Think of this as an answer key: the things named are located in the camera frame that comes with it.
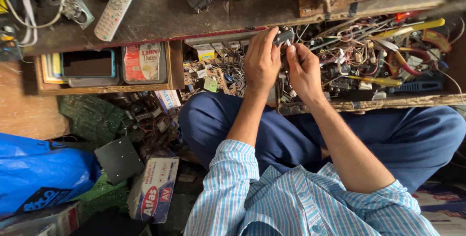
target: leg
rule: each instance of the leg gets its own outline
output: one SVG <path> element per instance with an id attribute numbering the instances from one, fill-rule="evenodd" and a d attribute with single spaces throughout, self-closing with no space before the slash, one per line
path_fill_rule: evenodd
<path id="1" fill-rule="evenodd" d="M 451 160 L 466 133 L 465 120 L 445 106 L 341 115 L 409 192 Z M 314 144 L 325 147 L 310 114 L 295 115 L 289 120 Z"/>
<path id="2" fill-rule="evenodd" d="M 179 123 L 184 138 L 206 169 L 230 131 L 241 102 L 239 97 L 221 93 L 200 93 L 181 109 Z M 320 148 L 268 106 L 260 120 L 255 148 L 260 174 L 270 165 L 285 173 L 296 165 L 321 160 Z"/>

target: wooden floor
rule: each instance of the wooden floor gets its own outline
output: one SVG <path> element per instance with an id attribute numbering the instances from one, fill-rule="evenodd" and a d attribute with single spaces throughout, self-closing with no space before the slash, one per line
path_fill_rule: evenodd
<path id="1" fill-rule="evenodd" d="M 56 96 L 37 92 L 33 64 L 0 62 L 0 132 L 49 139 L 69 133 L 68 120 L 58 113 Z"/>

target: blue striped shirt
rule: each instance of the blue striped shirt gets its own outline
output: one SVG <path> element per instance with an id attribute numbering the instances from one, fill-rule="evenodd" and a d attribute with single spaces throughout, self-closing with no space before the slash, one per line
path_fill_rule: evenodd
<path id="1" fill-rule="evenodd" d="M 254 152 L 235 140 L 218 146 L 185 235 L 439 235 L 398 181 L 349 192 L 332 164 L 318 173 L 269 167 L 259 179 Z"/>

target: man's right hand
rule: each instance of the man's right hand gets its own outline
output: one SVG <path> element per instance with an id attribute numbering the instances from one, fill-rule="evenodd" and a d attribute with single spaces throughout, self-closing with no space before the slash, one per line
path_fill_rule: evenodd
<path id="1" fill-rule="evenodd" d="M 291 86 L 301 100 L 307 106 L 326 100 L 321 86 L 319 58 L 303 44 L 293 43 L 287 48 L 287 59 Z"/>

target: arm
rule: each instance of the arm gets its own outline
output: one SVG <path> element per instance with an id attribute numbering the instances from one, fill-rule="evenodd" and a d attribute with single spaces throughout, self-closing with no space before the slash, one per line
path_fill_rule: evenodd
<path id="1" fill-rule="evenodd" d="M 217 148 L 184 235 L 236 235 L 246 210 L 251 181 L 259 179 L 254 146 L 268 93 L 280 69 L 280 50 L 272 47 L 278 28 L 253 37 L 245 58 L 247 90 L 236 119 Z"/>
<path id="2" fill-rule="evenodd" d="M 356 137 L 325 98 L 319 59 L 304 45 L 287 49 L 290 81 L 309 108 L 327 144 L 336 172 L 347 191 L 372 193 L 395 181 L 393 175 Z"/>

